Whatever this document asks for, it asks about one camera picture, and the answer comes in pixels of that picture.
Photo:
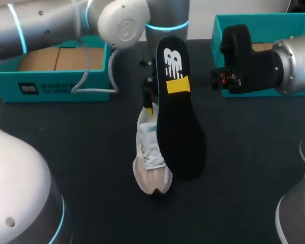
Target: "insole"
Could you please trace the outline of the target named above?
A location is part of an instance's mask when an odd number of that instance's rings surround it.
[[[164,38],[157,46],[159,85],[157,139],[162,156],[178,179],[201,176],[205,137],[195,116],[190,89],[189,52],[183,40]]]

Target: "white sneaker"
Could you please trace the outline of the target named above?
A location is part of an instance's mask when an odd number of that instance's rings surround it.
[[[141,190],[149,195],[165,194],[172,183],[173,175],[165,164],[158,147],[156,127],[156,104],[152,104],[152,116],[143,108],[137,123],[137,157],[133,173]]]

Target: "black table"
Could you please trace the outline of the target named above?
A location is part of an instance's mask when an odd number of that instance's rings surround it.
[[[107,103],[4,104],[0,127],[47,160],[71,210],[75,244],[280,243],[277,203],[305,172],[305,97],[223,99],[211,90],[210,41],[189,41],[193,104],[208,139],[204,175],[167,201],[135,183],[145,43],[117,57],[120,94]]]

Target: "new balance logo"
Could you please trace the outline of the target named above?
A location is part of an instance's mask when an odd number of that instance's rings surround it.
[[[164,50],[165,63],[169,65],[166,68],[166,75],[173,79],[182,79],[183,74],[180,74],[179,71],[182,70],[182,59],[178,51],[171,51],[166,48]]]

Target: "cable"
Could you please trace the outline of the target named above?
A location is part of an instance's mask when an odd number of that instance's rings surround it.
[[[80,79],[80,81],[72,88],[71,93],[118,93],[118,87],[115,83],[114,76],[113,76],[113,65],[114,65],[114,59],[116,55],[119,53],[119,50],[115,50],[108,61],[108,76],[111,81],[112,87],[114,89],[98,89],[98,88],[84,88],[79,89],[84,83],[86,82],[88,75],[89,75],[89,67],[90,67],[90,53],[88,48],[84,45],[84,43],[79,40],[82,44],[82,47],[84,48],[85,55],[86,55],[86,69],[85,72]]]
[[[110,81],[111,81],[111,84],[112,84],[114,90],[96,89],[96,88],[80,89],[81,86],[84,85],[85,82],[87,81],[91,60],[90,60],[90,53],[89,53],[88,47],[80,39],[80,37],[81,37],[81,19],[80,19],[79,9],[77,8],[77,2],[76,2],[76,0],[72,0],[72,3],[75,7],[75,12],[76,12],[76,16],[77,16],[77,24],[76,24],[76,26],[77,26],[76,32],[77,32],[77,36],[78,36],[77,41],[80,43],[80,46],[83,47],[84,52],[85,52],[86,69],[85,69],[85,72],[83,73],[80,81],[71,89],[71,93],[118,93],[118,88],[116,86],[116,83],[115,83],[115,80],[113,77],[113,63],[114,63],[114,58],[115,58],[116,54],[118,53],[117,50],[112,53],[112,55],[109,59],[109,62],[108,62],[108,75],[109,75],[109,78],[110,78]]]

